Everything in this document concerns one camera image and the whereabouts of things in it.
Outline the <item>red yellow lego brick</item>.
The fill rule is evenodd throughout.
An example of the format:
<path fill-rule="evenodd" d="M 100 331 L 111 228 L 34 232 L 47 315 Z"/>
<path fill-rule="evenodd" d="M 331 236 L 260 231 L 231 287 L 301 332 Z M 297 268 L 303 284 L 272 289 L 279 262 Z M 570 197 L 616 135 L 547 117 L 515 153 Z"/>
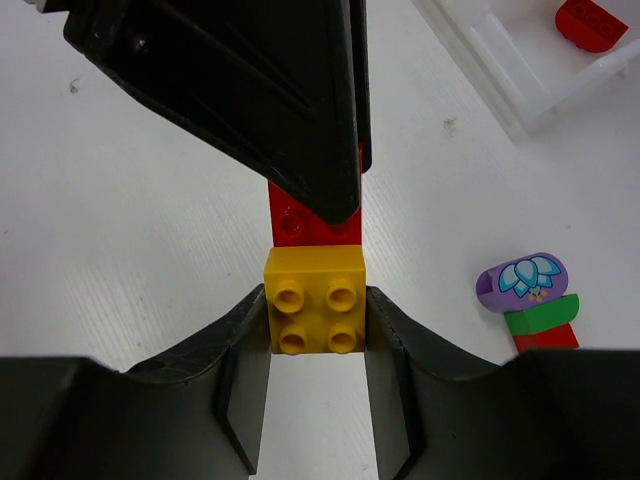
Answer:
<path fill-rule="evenodd" d="M 594 1 L 567 0 L 556 11 L 559 33 L 576 47 L 592 54 L 611 50 L 629 26 Z"/>

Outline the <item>green yellow red lego stack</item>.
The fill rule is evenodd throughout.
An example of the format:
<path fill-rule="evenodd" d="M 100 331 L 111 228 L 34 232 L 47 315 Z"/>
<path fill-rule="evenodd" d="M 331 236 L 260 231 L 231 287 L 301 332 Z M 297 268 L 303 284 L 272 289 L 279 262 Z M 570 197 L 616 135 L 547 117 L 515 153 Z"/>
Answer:
<path fill-rule="evenodd" d="M 366 267 L 361 212 L 329 225 L 270 182 L 273 247 L 265 268 L 272 352 L 362 352 Z"/>

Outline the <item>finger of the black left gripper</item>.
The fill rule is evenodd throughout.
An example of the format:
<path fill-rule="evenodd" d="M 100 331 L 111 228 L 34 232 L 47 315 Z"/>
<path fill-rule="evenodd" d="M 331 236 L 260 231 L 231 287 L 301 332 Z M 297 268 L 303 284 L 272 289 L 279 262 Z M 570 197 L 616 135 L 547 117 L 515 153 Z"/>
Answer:
<path fill-rule="evenodd" d="M 66 1 L 64 38 L 146 108 L 337 225 L 371 165 L 361 1 Z"/>

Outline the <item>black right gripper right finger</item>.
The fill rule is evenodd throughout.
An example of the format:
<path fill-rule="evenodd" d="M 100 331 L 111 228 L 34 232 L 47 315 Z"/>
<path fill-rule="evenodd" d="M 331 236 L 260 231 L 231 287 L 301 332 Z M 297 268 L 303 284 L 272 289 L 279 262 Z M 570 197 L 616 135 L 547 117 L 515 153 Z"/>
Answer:
<path fill-rule="evenodd" d="M 366 296 L 365 368 L 382 479 L 635 479 L 639 355 L 533 350 L 502 365 Z"/>

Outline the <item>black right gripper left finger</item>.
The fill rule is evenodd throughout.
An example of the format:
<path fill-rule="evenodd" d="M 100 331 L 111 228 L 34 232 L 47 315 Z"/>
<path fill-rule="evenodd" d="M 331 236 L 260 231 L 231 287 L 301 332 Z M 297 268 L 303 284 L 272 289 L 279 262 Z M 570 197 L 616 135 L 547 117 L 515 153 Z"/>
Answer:
<path fill-rule="evenodd" d="M 5 479 L 246 479 L 270 371 L 265 292 L 125 372 L 87 357 L 1 361 Z"/>

